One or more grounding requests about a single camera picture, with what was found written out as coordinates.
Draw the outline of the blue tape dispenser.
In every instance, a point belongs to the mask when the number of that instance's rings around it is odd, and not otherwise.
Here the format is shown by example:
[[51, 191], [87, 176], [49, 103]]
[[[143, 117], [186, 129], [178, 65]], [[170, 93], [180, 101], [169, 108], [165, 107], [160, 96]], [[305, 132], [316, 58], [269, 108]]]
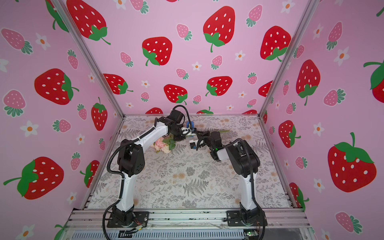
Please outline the blue tape dispenser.
[[190, 129], [192, 133], [196, 131], [195, 124], [193, 121], [187, 122], [187, 128]]

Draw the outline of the pink artificial flower bouquet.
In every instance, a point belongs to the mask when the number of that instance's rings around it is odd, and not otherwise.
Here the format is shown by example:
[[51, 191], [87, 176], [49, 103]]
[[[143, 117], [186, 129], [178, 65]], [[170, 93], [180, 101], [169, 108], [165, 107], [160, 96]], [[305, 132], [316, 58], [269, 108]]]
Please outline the pink artificial flower bouquet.
[[[224, 134], [224, 133], [230, 132], [230, 130], [220, 130], [218, 132], [220, 132], [221, 134]], [[196, 136], [190, 135], [190, 136], [186, 136], [186, 139], [187, 138], [193, 138], [192, 139], [193, 141], [199, 140], [199, 132], [197, 133]], [[165, 154], [170, 154], [176, 148], [177, 142], [181, 142], [181, 141], [174, 141], [173, 135], [170, 134], [168, 136], [163, 136], [163, 137], [159, 138], [158, 140], [156, 140], [151, 145], [151, 147], [155, 149], [156, 153], [163, 152]]]

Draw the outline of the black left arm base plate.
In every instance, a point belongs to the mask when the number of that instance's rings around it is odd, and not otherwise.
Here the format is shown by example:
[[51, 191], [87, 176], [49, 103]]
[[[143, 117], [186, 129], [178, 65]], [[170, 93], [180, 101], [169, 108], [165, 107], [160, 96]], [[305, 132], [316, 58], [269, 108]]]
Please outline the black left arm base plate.
[[150, 212], [132, 212], [125, 216], [111, 213], [107, 223], [108, 228], [145, 228], [149, 220]]

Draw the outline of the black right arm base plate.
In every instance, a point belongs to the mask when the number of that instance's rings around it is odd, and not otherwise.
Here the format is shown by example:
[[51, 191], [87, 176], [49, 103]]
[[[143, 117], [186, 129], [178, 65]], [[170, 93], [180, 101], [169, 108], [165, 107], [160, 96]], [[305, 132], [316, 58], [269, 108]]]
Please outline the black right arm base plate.
[[259, 210], [227, 211], [224, 221], [230, 227], [266, 227], [268, 225], [264, 212]]

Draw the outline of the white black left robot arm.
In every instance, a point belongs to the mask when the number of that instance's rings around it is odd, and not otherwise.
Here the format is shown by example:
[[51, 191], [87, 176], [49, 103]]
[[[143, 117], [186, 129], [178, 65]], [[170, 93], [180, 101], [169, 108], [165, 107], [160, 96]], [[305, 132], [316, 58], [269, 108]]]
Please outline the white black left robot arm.
[[156, 118], [153, 126], [143, 134], [132, 140], [123, 140], [113, 152], [107, 163], [107, 172], [121, 176], [121, 186], [118, 200], [105, 211], [105, 214], [112, 211], [111, 223], [124, 227], [135, 223], [133, 191], [137, 176], [145, 167], [144, 153], [164, 136], [173, 135], [184, 140], [191, 133], [190, 129], [184, 129], [185, 119], [190, 120], [190, 117], [173, 109], [169, 116]]

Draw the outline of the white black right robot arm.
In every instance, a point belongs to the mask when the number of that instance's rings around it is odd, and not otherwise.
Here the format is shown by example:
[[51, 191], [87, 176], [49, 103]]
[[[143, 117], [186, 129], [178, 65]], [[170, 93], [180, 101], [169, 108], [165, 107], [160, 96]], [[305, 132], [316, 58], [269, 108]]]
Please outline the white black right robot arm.
[[240, 176], [241, 190], [239, 219], [246, 226], [268, 225], [266, 215], [256, 200], [256, 177], [261, 161], [246, 140], [237, 138], [223, 145], [220, 132], [197, 132], [195, 150], [207, 146], [211, 157], [221, 162], [229, 160], [236, 174]]

